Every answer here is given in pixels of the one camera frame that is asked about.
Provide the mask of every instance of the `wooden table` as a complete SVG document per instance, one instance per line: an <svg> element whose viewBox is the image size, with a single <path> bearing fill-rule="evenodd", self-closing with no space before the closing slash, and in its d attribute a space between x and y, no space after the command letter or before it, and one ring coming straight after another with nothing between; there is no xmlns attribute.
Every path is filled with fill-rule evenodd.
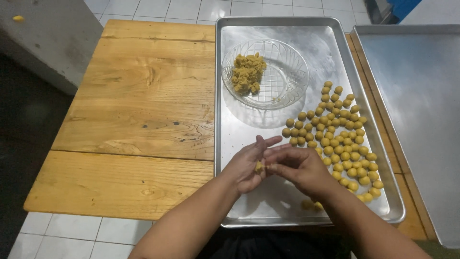
<svg viewBox="0 0 460 259"><path fill-rule="evenodd" d="M353 43L407 209L427 239ZM215 27L110 20L24 209L158 220L213 177Z"/></svg>

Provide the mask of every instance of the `person's right hand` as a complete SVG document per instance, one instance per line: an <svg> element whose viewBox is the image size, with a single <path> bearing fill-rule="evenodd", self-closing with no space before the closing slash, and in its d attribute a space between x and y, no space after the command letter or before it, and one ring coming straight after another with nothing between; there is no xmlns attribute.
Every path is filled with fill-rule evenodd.
<svg viewBox="0 0 460 259"><path fill-rule="evenodd" d="M287 179L314 200L322 201L341 188L314 148L284 148L265 157L265 164L268 173Z"/></svg>

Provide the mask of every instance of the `baking tray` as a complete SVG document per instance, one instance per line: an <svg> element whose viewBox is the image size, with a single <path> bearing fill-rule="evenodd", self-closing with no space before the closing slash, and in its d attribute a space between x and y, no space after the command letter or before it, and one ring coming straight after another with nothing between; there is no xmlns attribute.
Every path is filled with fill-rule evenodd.
<svg viewBox="0 0 460 259"><path fill-rule="evenodd" d="M254 38L270 38L295 48L306 60L310 79L306 95L286 108L262 111L237 101L225 88L220 73L222 59L236 44ZM377 130L368 100L348 48L340 22L335 18L293 17L224 17L216 22L216 89L214 132L214 175L217 176L233 155L243 146L264 138L280 135L287 118L296 118L300 111L314 110L321 98L322 85L331 80L343 87L341 100L353 93L354 104L362 108L361 116L368 122L364 145L377 154L376 163L385 188L382 195L369 203L375 213L389 223L399 223L405 208L391 170L382 139ZM288 143L284 138L282 144ZM256 226L330 225L325 212L302 210L307 199L292 183L269 177L249 194L242 195L222 223L229 228Z"/></svg>
<svg viewBox="0 0 460 259"><path fill-rule="evenodd" d="M428 238L460 248L460 25L356 26L351 37Z"/></svg>

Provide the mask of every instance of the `white floor tile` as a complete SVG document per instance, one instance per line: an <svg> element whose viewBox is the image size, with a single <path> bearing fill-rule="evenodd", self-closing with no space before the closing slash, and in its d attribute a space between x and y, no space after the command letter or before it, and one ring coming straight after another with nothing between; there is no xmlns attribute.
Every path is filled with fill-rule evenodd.
<svg viewBox="0 0 460 259"><path fill-rule="evenodd" d="M133 16L129 15L115 15L115 14L103 14L99 22L102 26L105 27L105 24L110 19L118 19L118 20L132 20Z"/></svg>
<svg viewBox="0 0 460 259"><path fill-rule="evenodd" d="M355 12L356 25L371 25L371 20L366 12Z"/></svg>
<svg viewBox="0 0 460 259"><path fill-rule="evenodd" d="M330 10L353 11L350 0L322 0L322 7Z"/></svg>
<svg viewBox="0 0 460 259"><path fill-rule="evenodd" d="M292 0L262 0L264 4L291 6Z"/></svg>
<svg viewBox="0 0 460 259"><path fill-rule="evenodd" d="M53 214L45 235L96 240L100 217Z"/></svg>
<svg viewBox="0 0 460 259"><path fill-rule="evenodd" d="M104 14L134 15L140 0L110 0Z"/></svg>
<svg viewBox="0 0 460 259"><path fill-rule="evenodd" d="M234 2L262 3L262 0L233 0Z"/></svg>
<svg viewBox="0 0 460 259"><path fill-rule="evenodd" d="M230 16L262 16L262 4L232 1Z"/></svg>
<svg viewBox="0 0 460 259"><path fill-rule="evenodd" d="M262 4L262 16L292 16L292 6Z"/></svg>
<svg viewBox="0 0 460 259"><path fill-rule="evenodd" d="M104 13L110 0L85 0L86 5L93 13Z"/></svg>
<svg viewBox="0 0 460 259"><path fill-rule="evenodd" d="M91 259L126 259L134 246L96 242Z"/></svg>
<svg viewBox="0 0 460 259"><path fill-rule="evenodd" d="M165 19L165 23L196 24L196 20L166 18L166 19Z"/></svg>
<svg viewBox="0 0 460 259"><path fill-rule="evenodd" d="M94 14L94 17L96 17L97 20L100 20L101 17L102 17L102 14L100 13L93 13Z"/></svg>
<svg viewBox="0 0 460 259"><path fill-rule="evenodd" d="M322 8L294 6L294 16L324 16Z"/></svg>
<svg viewBox="0 0 460 259"><path fill-rule="evenodd" d="M351 32L356 25L355 15L353 12L324 9L324 16L337 18L342 24L344 32Z"/></svg>
<svg viewBox="0 0 460 259"><path fill-rule="evenodd" d="M171 0L141 0L135 15L164 18L170 2Z"/></svg>
<svg viewBox="0 0 460 259"><path fill-rule="evenodd" d="M158 17L145 17L145 16L134 16L133 21L147 21L147 22L164 22L164 18Z"/></svg>
<svg viewBox="0 0 460 259"><path fill-rule="evenodd" d="M201 21L201 20L198 20L196 21L196 24L201 24L201 25L216 25L216 22L214 21Z"/></svg>
<svg viewBox="0 0 460 259"><path fill-rule="evenodd" d="M230 1L201 0L198 20L215 21L220 17L230 16Z"/></svg>
<svg viewBox="0 0 460 259"><path fill-rule="evenodd" d="M201 0L171 0L166 18L196 20L200 3Z"/></svg>
<svg viewBox="0 0 460 259"><path fill-rule="evenodd" d="M321 0L292 0L293 6L322 8Z"/></svg>
<svg viewBox="0 0 460 259"><path fill-rule="evenodd" d="M35 259L89 259L94 241L43 237Z"/></svg>
<svg viewBox="0 0 460 259"><path fill-rule="evenodd" d="M368 12L364 5L364 0L351 0L351 6L354 12Z"/></svg>
<svg viewBox="0 0 460 259"><path fill-rule="evenodd" d="M148 220L103 218L96 241L135 245L151 226Z"/></svg>
<svg viewBox="0 0 460 259"><path fill-rule="evenodd" d="M42 235L19 233L8 259L34 259L42 239Z"/></svg>
<svg viewBox="0 0 460 259"><path fill-rule="evenodd" d="M44 235L52 215L52 213L29 212L20 232Z"/></svg>

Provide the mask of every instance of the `clear glass bowl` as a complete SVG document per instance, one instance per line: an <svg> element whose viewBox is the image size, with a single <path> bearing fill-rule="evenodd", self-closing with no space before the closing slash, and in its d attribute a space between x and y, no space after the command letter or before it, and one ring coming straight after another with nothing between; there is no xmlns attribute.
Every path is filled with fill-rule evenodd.
<svg viewBox="0 0 460 259"><path fill-rule="evenodd" d="M260 81L260 91L239 94L231 78L233 62L238 54L264 57L267 68ZM240 102L257 109L276 110L287 107L305 95L309 72L304 58L290 45L273 39L253 39L234 46L222 62L222 80L225 87Z"/></svg>

